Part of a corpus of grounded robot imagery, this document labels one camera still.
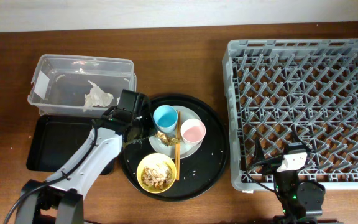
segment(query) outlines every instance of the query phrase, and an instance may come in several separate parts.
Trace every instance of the table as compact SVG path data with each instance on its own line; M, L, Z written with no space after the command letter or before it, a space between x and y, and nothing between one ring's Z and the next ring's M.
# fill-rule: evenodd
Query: table
M42 181L50 175L25 167L39 117L26 99L41 55L131 59L139 92L197 97L218 112L227 128L221 60L230 40L350 37L358 38L358 22L1 33L0 223L29 179ZM171 82L176 85L165 85ZM321 219L358 223L358 191L327 192L323 212ZM280 214L274 194L234 190L229 166L205 194L169 203L141 194L116 163L111 175L96 180L85 200L85 218L100 223L263 223Z

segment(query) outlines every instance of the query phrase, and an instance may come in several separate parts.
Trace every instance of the round black tray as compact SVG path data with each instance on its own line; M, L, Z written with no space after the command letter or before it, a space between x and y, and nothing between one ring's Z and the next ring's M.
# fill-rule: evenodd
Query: round black tray
M212 108L191 96L165 95L152 99L151 104L152 111L160 105L185 106L193 110L205 124L206 136L193 155L180 160L180 180L163 193L146 192L136 179L139 162L155 153L148 139L125 148L119 156L122 170L134 187L152 198L177 202L201 195L218 181L229 158L229 138L222 122Z

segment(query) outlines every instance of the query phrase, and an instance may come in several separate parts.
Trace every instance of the chopstick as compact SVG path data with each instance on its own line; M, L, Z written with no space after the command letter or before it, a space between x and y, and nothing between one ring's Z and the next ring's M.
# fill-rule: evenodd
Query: chopstick
M179 180L179 170L180 170L180 111L178 111L178 121L177 121L177 135L176 138L179 140L179 144L175 145L175 166L177 167L177 180Z

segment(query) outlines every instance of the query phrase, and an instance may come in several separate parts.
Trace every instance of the gold wrapper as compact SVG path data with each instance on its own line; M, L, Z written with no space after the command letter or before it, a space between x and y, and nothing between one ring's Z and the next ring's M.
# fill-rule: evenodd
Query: gold wrapper
M166 146L174 146L180 143L179 139L169 137L166 134L162 133L161 131L157 131L156 136L161 140L162 144Z

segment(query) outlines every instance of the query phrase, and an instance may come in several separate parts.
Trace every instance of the white wall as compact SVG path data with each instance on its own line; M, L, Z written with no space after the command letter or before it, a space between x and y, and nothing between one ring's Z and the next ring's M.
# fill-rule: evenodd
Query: white wall
M358 21L358 0L0 0L0 32Z

